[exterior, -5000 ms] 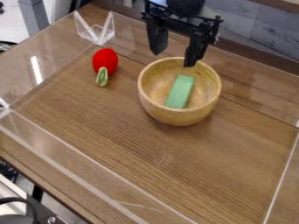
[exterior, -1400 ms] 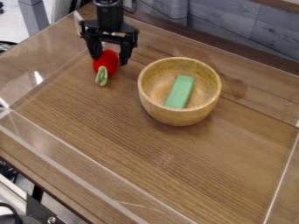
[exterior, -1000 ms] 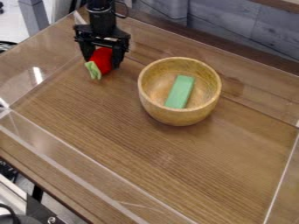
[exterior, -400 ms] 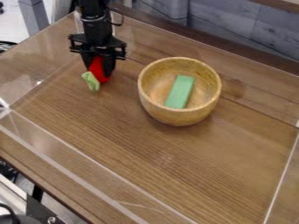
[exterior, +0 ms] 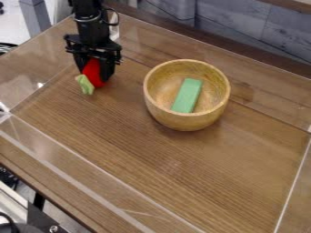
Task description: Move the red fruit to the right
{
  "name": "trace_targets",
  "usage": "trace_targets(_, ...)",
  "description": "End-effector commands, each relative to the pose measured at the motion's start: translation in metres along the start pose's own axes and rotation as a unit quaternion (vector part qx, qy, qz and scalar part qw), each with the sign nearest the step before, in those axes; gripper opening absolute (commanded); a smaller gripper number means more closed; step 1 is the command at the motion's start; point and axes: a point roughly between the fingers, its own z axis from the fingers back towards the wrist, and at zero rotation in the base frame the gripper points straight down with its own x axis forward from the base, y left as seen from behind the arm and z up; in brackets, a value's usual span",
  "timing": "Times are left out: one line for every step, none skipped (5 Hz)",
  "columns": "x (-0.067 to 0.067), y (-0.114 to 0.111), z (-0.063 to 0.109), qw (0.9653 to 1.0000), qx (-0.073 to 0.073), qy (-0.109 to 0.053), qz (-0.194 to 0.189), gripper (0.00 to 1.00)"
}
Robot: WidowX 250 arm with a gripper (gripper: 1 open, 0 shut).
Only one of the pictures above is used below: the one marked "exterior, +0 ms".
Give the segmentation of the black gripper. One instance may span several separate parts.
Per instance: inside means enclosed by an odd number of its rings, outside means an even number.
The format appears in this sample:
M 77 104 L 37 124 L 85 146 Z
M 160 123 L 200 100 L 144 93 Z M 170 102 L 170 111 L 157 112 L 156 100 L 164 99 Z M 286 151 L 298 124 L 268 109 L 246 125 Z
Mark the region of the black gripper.
M 73 55 L 78 71 L 90 58 L 100 59 L 100 78 L 106 82 L 114 73 L 114 65 L 121 60 L 121 45 L 110 40 L 106 15 L 74 16 L 77 33 L 65 35 L 65 50 Z

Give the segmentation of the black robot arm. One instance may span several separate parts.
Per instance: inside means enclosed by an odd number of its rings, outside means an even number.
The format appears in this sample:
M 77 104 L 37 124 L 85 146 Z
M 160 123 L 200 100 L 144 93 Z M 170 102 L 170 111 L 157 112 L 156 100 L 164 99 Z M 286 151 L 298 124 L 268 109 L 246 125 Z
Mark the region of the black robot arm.
M 77 33 L 65 35 L 65 51 L 73 55 L 81 74 L 93 72 L 94 80 L 102 84 L 114 74 L 121 61 L 121 45 L 110 39 L 108 12 L 116 10 L 102 5 L 102 0 L 68 0 L 73 8 Z

